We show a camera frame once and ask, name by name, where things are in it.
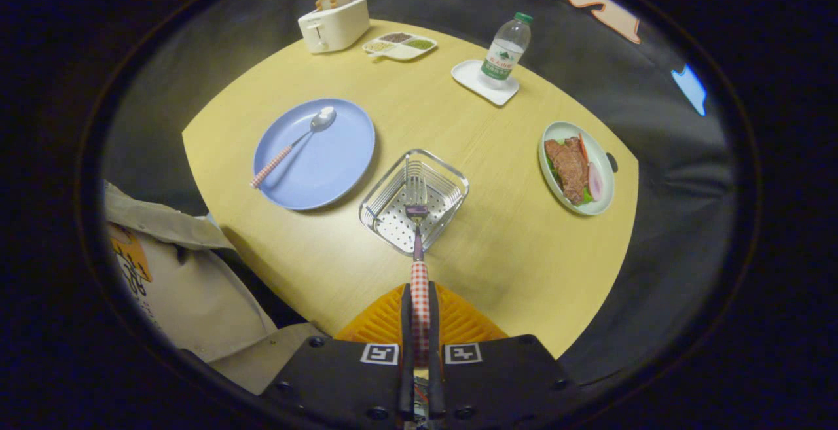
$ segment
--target wire basket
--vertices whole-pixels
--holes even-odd
[[[432,153],[409,150],[381,177],[361,203],[364,227],[401,252],[413,254],[416,225],[405,212],[406,176],[424,177],[428,186],[428,217],[419,224],[422,246],[431,248],[469,194],[469,180]]]

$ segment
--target screw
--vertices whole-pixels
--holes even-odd
[[[553,391],[562,391],[562,389],[568,387],[568,382],[565,381],[563,378],[559,378],[553,382],[553,385],[550,386]]]
[[[454,417],[460,420],[467,420],[472,418],[476,412],[471,406],[460,407],[456,411],[454,411]]]
[[[284,380],[281,380],[273,386],[276,388],[276,391],[279,391],[282,397],[290,397],[291,394],[294,394],[294,387]]]
[[[384,407],[373,407],[367,411],[367,417],[373,420],[384,420],[389,416],[389,413]]]

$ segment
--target white tray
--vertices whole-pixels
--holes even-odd
[[[387,34],[384,34],[383,36],[388,36],[390,34],[396,34],[396,33],[387,33]],[[437,48],[437,41],[431,39],[431,37],[419,36],[418,34],[413,34],[413,33],[402,33],[402,34],[409,35],[410,39],[405,39],[405,40],[401,41],[400,43],[395,43],[395,42],[387,41],[385,39],[381,39],[381,37],[383,37],[383,36],[379,36],[379,37],[375,37],[375,39],[371,39],[371,40],[365,42],[364,45],[361,46],[361,48],[364,49],[364,51],[368,52],[369,54],[373,54],[373,52],[380,52],[380,51],[369,50],[368,49],[369,45],[373,45],[373,43],[389,43],[389,45],[393,45],[393,48],[387,49],[385,51],[385,54],[381,54],[379,57],[393,58],[393,60],[413,60],[413,58],[419,57],[420,55],[423,55],[423,54],[427,54],[428,52],[431,52],[433,49]],[[409,43],[411,41],[414,41],[414,40],[417,40],[417,39],[429,41],[429,42],[433,43],[433,45],[429,48],[415,48],[415,47],[410,47],[409,45],[407,45],[407,43]]]
[[[520,88],[518,80],[510,75],[507,79],[508,84],[502,90],[495,90],[480,83],[478,74],[480,73],[480,65],[483,65],[482,60],[466,60],[464,63],[458,64],[451,69],[451,76],[456,79],[461,85],[467,89],[472,90],[478,95],[491,101],[494,105],[505,105],[509,98],[515,95]]]

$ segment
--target white toaster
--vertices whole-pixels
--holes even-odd
[[[351,0],[335,9],[313,10],[297,19],[302,39],[312,54],[342,50],[369,29],[366,0]]]

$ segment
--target fork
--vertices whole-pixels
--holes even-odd
[[[407,174],[405,164],[405,213],[416,224],[416,239],[413,240],[413,265],[410,268],[410,327],[413,331],[414,364],[416,367],[428,365],[428,353],[431,342],[431,304],[428,302],[428,266],[425,265],[425,252],[422,249],[422,233],[419,224],[428,217],[428,186],[419,175]]]
[[[422,261],[425,259],[425,252],[422,249],[422,233],[419,231],[419,224],[428,217],[428,185],[422,176],[407,176],[407,166],[405,172],[405,192],[407,194],[405,213],[416,224],[416,239],[413,240],[413,261]]]

